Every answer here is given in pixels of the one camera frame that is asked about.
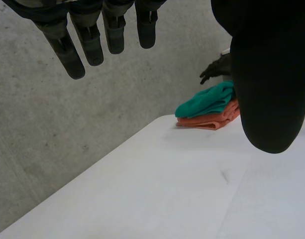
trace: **black glove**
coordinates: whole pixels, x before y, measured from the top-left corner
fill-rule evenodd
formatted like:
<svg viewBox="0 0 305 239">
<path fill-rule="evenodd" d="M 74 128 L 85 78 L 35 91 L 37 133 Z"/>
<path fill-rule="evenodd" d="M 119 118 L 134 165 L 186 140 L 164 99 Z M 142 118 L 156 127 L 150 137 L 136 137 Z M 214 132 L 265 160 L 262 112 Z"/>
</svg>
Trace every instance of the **black glove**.
<svg viewBox="0 0 305 239">
<path fill-rule="evenodd" d="M 230 54 L 222 55 L 218 60 L 213 61 L 205 71 L 200 75 L 201 85 L 211 77 L 230 76 L 231 75 L 231 56 Z"/>
</svg>

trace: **gloved hand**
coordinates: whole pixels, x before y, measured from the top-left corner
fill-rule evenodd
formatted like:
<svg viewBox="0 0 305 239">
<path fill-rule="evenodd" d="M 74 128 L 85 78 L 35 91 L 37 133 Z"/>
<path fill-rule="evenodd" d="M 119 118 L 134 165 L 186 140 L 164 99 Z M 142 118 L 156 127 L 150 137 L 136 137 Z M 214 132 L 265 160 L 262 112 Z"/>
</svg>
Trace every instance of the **gloved hand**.
<svg viewBox="0 0 305 239">
<path fill-rule="evenodd" d="M 218 60 L 213 61 L 200 75 L 201 85 L 211 77 L 230 76 L 231 75 L 231 57 L 230 54 L 222 55 Z"/>
<path fill-rule="evenodd" d="M 84 77 L 85 68 L 67 31 L 69 12 L 85 56 L 91 66 L 103 62 L 97 20 L 103 14 L 108 48 L 112 54 L 124 49 L 124 14 L 135 2 L 139 41 L 153 47 L 156 39 L 157 10 L 166 0 L 3 0 L 21 17 L 32 20 L 44 33 L 67 73 Z"/>
</svg>

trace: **gray wall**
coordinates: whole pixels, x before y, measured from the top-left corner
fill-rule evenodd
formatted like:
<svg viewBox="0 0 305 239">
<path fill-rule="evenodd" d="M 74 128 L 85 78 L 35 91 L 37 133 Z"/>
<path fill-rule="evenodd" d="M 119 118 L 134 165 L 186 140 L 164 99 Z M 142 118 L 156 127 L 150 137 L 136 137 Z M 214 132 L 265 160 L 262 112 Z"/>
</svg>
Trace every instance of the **gray wall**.
<svg viewBox="0 0 305 239">
<path fill-rule="evenodd" d="M 70 79 L 32 22 L 0 1 L 0 232 L 159 116 L 206 86 L 199 74 L 229 47 L 210 0 L 168 0 L 157 42 L 141 49 L 135 10 L 125 51 Z"/>
</svg>

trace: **folded towel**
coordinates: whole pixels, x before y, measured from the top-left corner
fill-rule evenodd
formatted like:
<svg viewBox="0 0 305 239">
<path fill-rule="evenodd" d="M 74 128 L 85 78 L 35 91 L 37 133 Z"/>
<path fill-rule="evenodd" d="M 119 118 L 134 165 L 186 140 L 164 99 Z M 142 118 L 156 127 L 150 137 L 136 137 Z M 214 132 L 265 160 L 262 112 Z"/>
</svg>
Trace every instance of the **folded towel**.
<svg viewBox="0 0 305 239">
<path fill-rule="evenodd" d="M 193 118 L 206 114 L 222 113 L 234 97 L 232 81 L 224 81 L 217 86 L 198 92 L 192 99 L 180 105 L 175 115 L 178 118 Z"/>
<path fill-rule="evenodd" d="M 194 118 L 178 118 L 177 126 L 217 130 L 224 127 L 240 115 L 238 101 L 230 101 L 224 111 L 219 114 L 198 116 Z"/>
</svg>

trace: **orange towel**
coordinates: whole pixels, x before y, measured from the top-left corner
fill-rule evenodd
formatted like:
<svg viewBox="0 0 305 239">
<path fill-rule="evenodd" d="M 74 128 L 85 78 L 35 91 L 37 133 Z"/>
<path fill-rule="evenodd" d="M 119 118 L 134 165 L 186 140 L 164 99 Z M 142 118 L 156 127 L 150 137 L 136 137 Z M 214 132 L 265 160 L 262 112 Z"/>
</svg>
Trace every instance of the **orange towel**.
<svg viewBox="0 0 305 239">
<path fill-rule="evenodd" d="M 240 115 L 238 101 L 232 100 L 219 114 L 197 116 L 194 118 L 178 118 L 177 126 L 217 130 L 226 126 Z"/>
</svg>

